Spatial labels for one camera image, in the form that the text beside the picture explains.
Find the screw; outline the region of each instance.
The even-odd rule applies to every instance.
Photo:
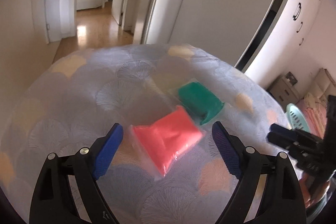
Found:
[[[283,159],[287,158],[287,154],[285,152],[280,152],[280,157]]]
[[[56,154],[55,153],[50,153],[49,155],[48,155],[48,160],[52,160],[53,158],[55,158],[56,157]]]
[[[255,150],[254,150],[253,147],[248,146],[248,147],[246,148],[246,152],[247,152],[247,153],[250,153],[250,154],[253,154],[253,153],[255,152]]]
[[[85,155],[85,154],[87,154],[88,152],[89,152],[89,149],[88,149],[87,147],[82,148],[81,151],[80,151],[80,153],[81,153],[82,155]]]

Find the white wardrobe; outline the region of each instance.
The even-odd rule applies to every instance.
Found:
[[[268,87],[305,43],[321,0],[155,0],[146,44],[191,44]]]

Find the bedspread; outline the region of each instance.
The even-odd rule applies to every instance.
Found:
[[[112,125],[151,124],[175,108],[169,90],[196,79],[225,102],[201,126],[206,136],[161,180],[142,168],[125,134],[107,174],[97,184],[123,223],[209,223],[237,184],[211,136],[221,121],[230,134],[260,153],[276,155],[265,140],[269,126],[288,125],[278,103],[230,65],[191,46],[125,46],[75,52],[39,77],[16,106],[0,146],[0,184],[29,219],[34,186],[46,156],[72,155],[104,136]],[[72,186],[81,216],[78,190]],[[259,189],[257,197],[261,198]],[[252,205],[253,218],[258,203]]]

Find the plastic bag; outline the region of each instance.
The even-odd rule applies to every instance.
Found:
[[[161,177],[167,174],[173,160],[181,157],[203,137],[182,106],[177,106],[174,112],[150,126],[131,126],[130,131],[137,147],[142,154],[146,153]]]
[[[180,102],[194,122],[201,126],[212,120],[224,107],[224,103],[196,79],[169,90],[169,93]]]

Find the pink clay package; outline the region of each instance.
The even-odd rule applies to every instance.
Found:
[[[131,126],[133,141],[145,158],[147,170],[164,177],[177,160],[201,140],[202,132],[182,106],[149,126]]]

